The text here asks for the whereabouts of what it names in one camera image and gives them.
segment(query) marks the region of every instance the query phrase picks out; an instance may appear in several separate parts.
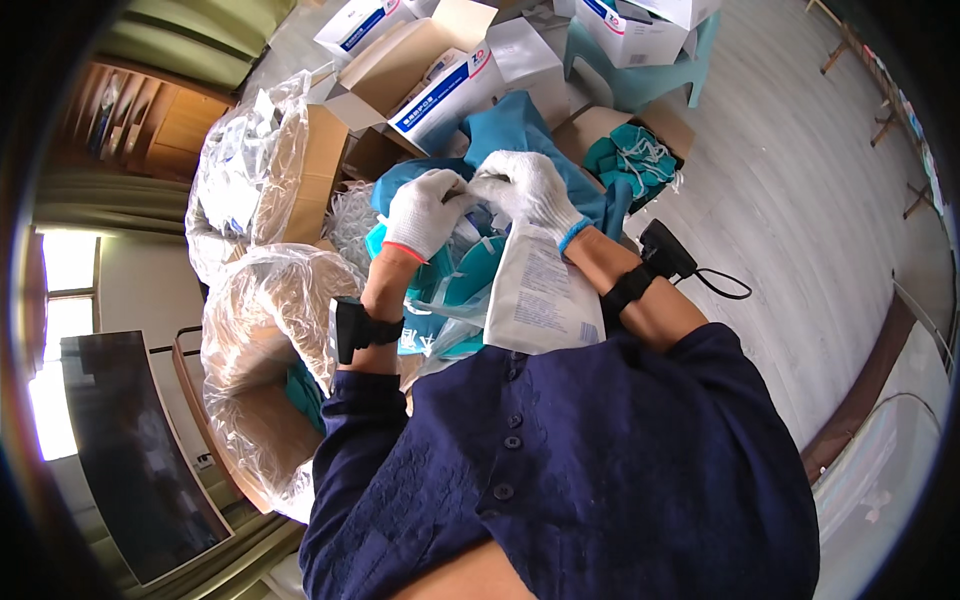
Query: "glove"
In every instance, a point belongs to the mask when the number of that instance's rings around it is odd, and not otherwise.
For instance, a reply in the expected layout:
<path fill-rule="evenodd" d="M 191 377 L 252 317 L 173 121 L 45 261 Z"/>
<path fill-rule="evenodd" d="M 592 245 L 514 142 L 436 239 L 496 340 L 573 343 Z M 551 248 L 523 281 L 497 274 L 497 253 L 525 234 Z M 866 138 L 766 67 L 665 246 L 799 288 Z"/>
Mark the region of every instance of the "glove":
<path fill-rule="evenodd" d="M 566 196 L 566 184 L 553 162 L 536 152 L 498 150 L 487 156 L 468 185 L 469 193 L 498 205 L 512 219 L 546 229 L 566 250 L 591 220 Z"/>
<path fill-rule="evenodd" d="M 444 246 L 457 219 L 477 203 L 466 191 L 464 178 L 449 169 L 431 169 L 407 181 L 390 202 L 383 243 L 399 246 L 425 263 Z"/>

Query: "green curtain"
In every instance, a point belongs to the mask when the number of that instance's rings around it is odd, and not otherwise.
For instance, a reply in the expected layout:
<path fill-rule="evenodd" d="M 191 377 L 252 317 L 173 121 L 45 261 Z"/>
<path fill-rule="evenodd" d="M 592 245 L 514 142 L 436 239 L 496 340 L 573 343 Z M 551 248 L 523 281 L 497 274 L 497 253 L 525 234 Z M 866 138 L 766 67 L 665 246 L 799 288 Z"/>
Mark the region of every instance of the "green curtain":
<path fill-rule="evenodd" d="M 84 531 L 94 555 L 127 598 L 237 600 L 243 596 L 243 600 L 255 600 L 265 593 L 260 579 L 297 552 L 305 529 L 302 524 L 276 513 L 262 515 L 247 500 L 236 502 L 218 468 L 205 468 L 200 477 L 234 536 L 146 587 L 136 582 L 103 521 Z"/>
<path fill-rule="evenodd" d="M 189 195 L 189 183 L 49 169 L 37 181 L 34 224 L 183 244 Z"/>
<path fill-rule="evenodd" d="M 98 49 L 233 90 L 296 5 L 296 0 L 133 0 Z"/>

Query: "stool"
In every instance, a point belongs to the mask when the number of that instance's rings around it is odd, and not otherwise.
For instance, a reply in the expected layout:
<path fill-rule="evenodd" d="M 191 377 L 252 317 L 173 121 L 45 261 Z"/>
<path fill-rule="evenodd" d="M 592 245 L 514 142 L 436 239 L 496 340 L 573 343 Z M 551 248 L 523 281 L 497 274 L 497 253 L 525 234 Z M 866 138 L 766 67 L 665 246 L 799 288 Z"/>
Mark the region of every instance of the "stool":
<path fill-rule="evenodd" d="M 590 36 L 587 29 L 574 17 L 566 30 L 564 77 L 570 79 L 573 60 L 580 57 L 610 86 L 613 92 L 613 108 L 616 110 L 638 114 L 666 92 L 685 84 L 693 84 L 687 105 L 696 108 L 700 90 L 707 79 L 710 51 L 713 49 L 713 39 L 719 26 L 720 12 L 710 15 L 697 26 L 696 60 L 683 53 L 673 64 L 618 69 L 613 66 L 603 48 Z"/>

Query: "wooden shelf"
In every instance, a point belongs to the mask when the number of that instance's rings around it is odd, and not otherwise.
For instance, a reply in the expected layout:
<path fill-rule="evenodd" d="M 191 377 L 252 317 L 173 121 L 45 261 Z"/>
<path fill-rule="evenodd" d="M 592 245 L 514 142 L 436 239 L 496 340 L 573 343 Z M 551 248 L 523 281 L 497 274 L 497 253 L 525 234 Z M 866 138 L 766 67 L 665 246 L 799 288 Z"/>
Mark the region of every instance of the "wooden shelf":
<path fill-rule="evenodd" d="M 98 57 L 63 111 L 51 160 L 191 181 L 207 131 L 235 104 L 146 65 Z"/>

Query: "tv screen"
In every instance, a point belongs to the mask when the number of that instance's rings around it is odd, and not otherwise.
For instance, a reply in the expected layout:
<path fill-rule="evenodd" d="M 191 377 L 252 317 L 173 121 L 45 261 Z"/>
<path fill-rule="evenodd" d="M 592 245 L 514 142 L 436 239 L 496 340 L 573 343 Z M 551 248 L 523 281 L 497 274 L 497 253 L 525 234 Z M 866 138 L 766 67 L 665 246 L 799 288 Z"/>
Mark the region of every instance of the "tv screen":
<path fill-rule="evenodd" d="M 137 581 L 229 538 L 171 428 L 141 332 L 63 338 L 60 347 L 84 476 Z"/>

